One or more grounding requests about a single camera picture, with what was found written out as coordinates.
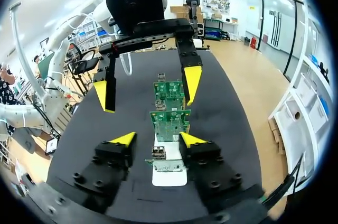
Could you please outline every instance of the wooden floor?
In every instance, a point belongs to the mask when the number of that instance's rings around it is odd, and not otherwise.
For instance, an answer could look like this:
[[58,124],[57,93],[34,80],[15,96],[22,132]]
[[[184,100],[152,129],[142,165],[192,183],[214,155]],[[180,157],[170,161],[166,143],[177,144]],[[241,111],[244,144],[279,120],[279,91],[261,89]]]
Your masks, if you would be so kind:
[[[175,47],[173,39],[164,44],[167,48]],[[267,118],[285,92],[288,81],[266,57],[244,46],[242,42],[205,41],[204,46],[206,45],[210,45],[212,53],[232,82],[247,114],[260,158],[262,185],[268,195],[282,183],[287,174],[286,158],[278,154]],[[16,141],[11,141],[9,149],[27,167],[35,182],[46,180],[48,161],[36,154],[27,153]],[[278,217],[283,212],[285,203],[286,198],[280,200],[271,209],[270,215]]]

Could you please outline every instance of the black mat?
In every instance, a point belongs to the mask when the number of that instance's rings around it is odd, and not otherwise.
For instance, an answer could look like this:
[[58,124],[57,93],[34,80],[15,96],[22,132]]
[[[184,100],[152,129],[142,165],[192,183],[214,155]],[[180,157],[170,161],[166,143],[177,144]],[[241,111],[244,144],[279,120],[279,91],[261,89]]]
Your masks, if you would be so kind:
[[[255,139],[237,94],[212,53],[199,54],[203,72],[195,102],[190,106],[190,134],[215,141],[222,148],[224,159],[242,174],[245,188],[261,184]],[[91,89],[60,140],[48,177],[57,176],[72,184],[72,174],[81,172],[90,162],[97,144],[137,132],[134,165],[107,215],[144,222],[205,216],[206,209],[192,182],[182,187],[155,187],[152,168],[144,161],[151,158],[154,143],[149,115],[155,110],[153,82],[161,72],[166,74],[166,80],[181,78],[177,51],[134,53],[132,61],[132,76],[124,73],[120,61],[116,62],[116,113],[104,113],[95,90]]]

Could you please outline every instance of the fire extinguisher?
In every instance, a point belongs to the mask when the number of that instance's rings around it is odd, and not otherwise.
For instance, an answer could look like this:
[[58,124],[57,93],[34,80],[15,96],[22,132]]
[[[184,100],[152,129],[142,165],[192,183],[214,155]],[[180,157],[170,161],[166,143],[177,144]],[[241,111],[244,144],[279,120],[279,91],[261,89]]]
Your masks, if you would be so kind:
[[251,48],[255,49],[256,48],[256,42],[257,42],[257,39],[255,37],[251,38]]

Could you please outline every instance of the glass door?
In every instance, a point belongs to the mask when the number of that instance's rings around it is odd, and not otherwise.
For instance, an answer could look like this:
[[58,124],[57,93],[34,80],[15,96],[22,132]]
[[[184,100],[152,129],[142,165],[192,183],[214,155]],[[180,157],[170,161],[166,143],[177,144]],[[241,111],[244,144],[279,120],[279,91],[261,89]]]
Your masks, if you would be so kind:
[[246,37],[257,39],[258,48],[260,29],[262,25],[262,0],[247,0]]
[[[305,35],[305,13],[304,5],[296,3],[297,6],[297,31],[295,37],[295,45],[293,50],[293,56],[290,61],[290,65],[287,68],[285,75],[288,78],[292,78],[295,74],[299,58],[301,56],[304,35]],[[308,21],[308,39],[306,45],[305,55],[308,57],[310,54],[314,54],[317,40],[318,40],[318,30],[316,25],[313,22],[314,17],[312,16],[311,10],[309,10],[309,21]]]
[[291,52],[294,32],[295,2],[264,0],[264,24],[260,51],[281,72],[284,72]]

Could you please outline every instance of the stacked circuit boards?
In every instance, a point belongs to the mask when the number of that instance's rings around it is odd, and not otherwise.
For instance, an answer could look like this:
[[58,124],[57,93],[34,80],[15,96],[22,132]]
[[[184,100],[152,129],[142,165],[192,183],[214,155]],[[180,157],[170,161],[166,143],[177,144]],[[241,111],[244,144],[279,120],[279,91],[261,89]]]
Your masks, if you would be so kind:
[[165,75],[158,75],[154,83],[156,111],[150,112],[158,142],[177,142],[180,132],[189,132],[186,117],[185,97],[181,81],[165,81]]

